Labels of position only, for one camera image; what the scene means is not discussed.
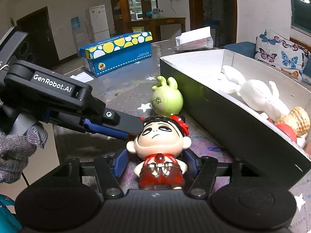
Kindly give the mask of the grey gloved left hand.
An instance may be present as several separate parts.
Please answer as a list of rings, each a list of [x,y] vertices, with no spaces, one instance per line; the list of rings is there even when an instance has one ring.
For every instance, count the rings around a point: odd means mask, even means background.
[[[6,135],[1,132],[1,183],[14,183],[21,178],[29,158],[37,148],[44,148],[48,139],[41,123],[30,127],[25,135]]]

